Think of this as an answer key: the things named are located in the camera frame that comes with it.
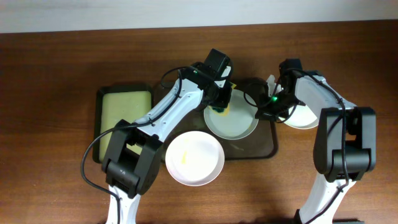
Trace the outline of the green yellow scrub sponge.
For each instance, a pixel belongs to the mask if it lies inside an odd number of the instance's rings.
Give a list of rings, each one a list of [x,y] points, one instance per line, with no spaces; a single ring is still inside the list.
[[[232,90],[235,87],[236,84],[234,83],[225,83],[224,87],[218,90],[216,99],[210,103],[210,108],[217,113],[225,112],[231,99]]]

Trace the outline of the pale green plate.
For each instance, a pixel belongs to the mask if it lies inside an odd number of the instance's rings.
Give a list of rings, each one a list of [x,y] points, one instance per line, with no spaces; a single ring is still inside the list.
[[[289,108],[288,115],[292,116],[284,124],[296,129],[312,129],[318,126],[318,118],[308,106],[297,105]]]

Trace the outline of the pale blue plate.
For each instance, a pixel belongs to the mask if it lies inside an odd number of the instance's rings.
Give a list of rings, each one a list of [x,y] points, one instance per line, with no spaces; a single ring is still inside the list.
[[[246,99],[254,104],[254,100],[246,95]],[[238,140],[250,135],[259,120],[255,118],[257,108],[246,102],[241,90],[233,90],[228,107],[219,113],[208,106],[203,113],[208,129],[223,139]]]

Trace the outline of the pale pink plate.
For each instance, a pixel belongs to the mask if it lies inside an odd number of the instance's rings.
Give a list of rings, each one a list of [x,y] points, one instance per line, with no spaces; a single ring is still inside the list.
[[[224,166],[224,150],[212,135],[189,131],[177,136],[169,144],[165,165],[177,182],[198,187],[215,180]]]

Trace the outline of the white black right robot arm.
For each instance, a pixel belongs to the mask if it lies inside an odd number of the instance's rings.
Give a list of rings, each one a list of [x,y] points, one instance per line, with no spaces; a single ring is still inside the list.
[[[317,176],[294,223],[332,223],[344,196],[376,165],[376,112],[347,101],[316,70],[304,70],[297,58],[279,64],[274,86],[259,99],[257,119],[284,122],[298,105],[315,115],[313,162]]]

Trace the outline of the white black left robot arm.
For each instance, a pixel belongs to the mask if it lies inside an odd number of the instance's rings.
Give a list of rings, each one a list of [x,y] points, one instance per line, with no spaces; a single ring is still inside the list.
[[[159,173],[161,146],[174,127],[200,105],[226,108],[231,96],[231,59],[211,49],[204,62],[177,70],[169,93],[133,123],[120,120],[111,135],[101,169],[111,201],[107,223],[134,223],[141,195]]]

